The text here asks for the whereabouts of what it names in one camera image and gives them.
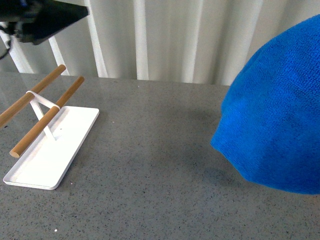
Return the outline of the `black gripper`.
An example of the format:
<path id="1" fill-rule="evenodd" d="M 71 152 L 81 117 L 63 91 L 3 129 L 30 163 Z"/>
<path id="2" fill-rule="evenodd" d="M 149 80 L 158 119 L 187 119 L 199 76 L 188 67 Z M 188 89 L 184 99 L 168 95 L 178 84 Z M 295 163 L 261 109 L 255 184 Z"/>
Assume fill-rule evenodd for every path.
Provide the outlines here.
<path id="1" fill-rule="evenodd" d="M 2 0 L 0 30 L 39 45 L 89 15 L 87 7 L 56 0 Z"/>

